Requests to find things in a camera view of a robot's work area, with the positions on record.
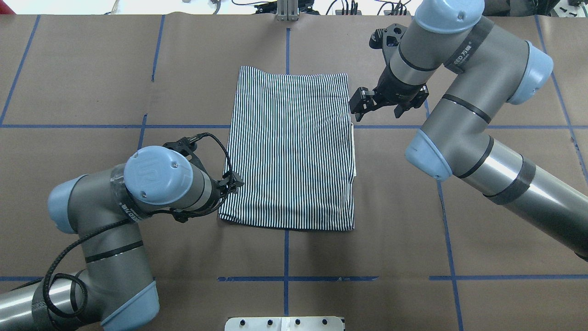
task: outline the light blue cap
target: light blue cap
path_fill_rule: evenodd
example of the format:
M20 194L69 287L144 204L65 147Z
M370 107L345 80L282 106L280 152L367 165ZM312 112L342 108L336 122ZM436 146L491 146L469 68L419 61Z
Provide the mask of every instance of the light blue cap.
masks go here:
M192 186L190 162L176 151L147 146L129 158L123 173L127 190L140 201L157 206L181 199Z
M525 41L529 44L529 59L519 87L513 96L507 100L509 104L513 105L520 105L531 99L535 92L549 79L553 71L553 60L549 55L538 50L530 41Z
M159 312L155 281L116 309L100 325L104 331L131 331L149 323Z
M415 21L431 32L455 34L476 25L483 11L484 0L424 0Z
M405 156L408 162L437 180L444 181L453 173L443 154L421 129L408 145Z
M47 199L49 217L55 222L57 229L63 233L76 233L69 223L69 196L72 194L75 184L84 176L87 176L87 174L57 185Z

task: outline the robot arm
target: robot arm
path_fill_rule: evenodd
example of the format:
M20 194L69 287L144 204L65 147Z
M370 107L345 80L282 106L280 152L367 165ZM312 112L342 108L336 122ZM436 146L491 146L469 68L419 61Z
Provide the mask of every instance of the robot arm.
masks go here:
M406 149L408 161L437 180L461 178L588 260L588 198L484 133L502 104L535 94L553 61L483 17L483 7L482 0L425 0L408 29L376 31L370 46L383 49L386 68L373 91L354 94L352 113L360 120L397 104L399 117L418 107L444 64L457 78Z
M153 319L158 295L138 222L155 213L172 214L180 222L204 216L243 185L230 160L223 180L208 176L193 153L196 141L207 135L217 140L201 134L145 147L126 164L55 187L49 214L58 229L80 236L87 269L0 296L0 329L75 330L100 321L105 330L119 331ZM97 230L104 232L94 236Z

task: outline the blue and white striped fabric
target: blue and white striped fabric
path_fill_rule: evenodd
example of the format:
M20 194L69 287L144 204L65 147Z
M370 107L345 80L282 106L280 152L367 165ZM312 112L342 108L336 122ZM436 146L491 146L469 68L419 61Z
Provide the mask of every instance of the blue and white striped fabric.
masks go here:
M239 72L228 151L245 185L221 219L295 230L352 230L355 176L346 74Z

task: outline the red object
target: red object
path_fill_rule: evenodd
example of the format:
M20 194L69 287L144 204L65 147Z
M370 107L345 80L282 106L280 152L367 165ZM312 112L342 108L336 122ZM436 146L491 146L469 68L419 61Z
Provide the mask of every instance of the red object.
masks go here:
M16 14L10 7L0 0L0 14Z

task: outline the folded cloth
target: folded cloth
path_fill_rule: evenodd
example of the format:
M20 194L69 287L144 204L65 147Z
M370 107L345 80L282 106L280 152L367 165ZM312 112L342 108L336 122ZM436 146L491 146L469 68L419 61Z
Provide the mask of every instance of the folded cloth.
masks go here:
M242 67L228 151L245 185L221 219L295 230L352 230L355 176L346 74Z

